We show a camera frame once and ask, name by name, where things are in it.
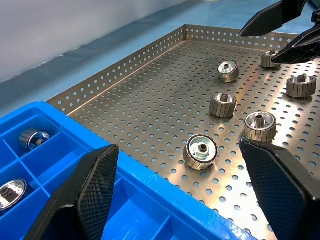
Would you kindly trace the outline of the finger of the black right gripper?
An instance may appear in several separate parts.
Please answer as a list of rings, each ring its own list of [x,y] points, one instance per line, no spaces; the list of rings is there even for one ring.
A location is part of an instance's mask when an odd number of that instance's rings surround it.
[[[239,32],[240,37],[260,37],[298,18],[306,0],[281,0],[257,12]]]
[[[302,64],[320,57],[320,25],[301,33],[272,62],[275,64]]]

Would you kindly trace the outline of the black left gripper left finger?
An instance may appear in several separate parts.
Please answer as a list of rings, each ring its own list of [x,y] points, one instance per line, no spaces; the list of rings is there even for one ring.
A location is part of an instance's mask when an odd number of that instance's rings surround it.
[[[100,240],[112,205],[119,147],[95,149],[51,195],[26,240]]]

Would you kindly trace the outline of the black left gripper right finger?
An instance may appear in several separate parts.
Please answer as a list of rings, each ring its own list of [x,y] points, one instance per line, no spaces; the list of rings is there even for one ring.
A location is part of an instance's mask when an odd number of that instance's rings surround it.
[[[239,144],[259,204],[279,240],[320,238],[320,180],[285,148]]]

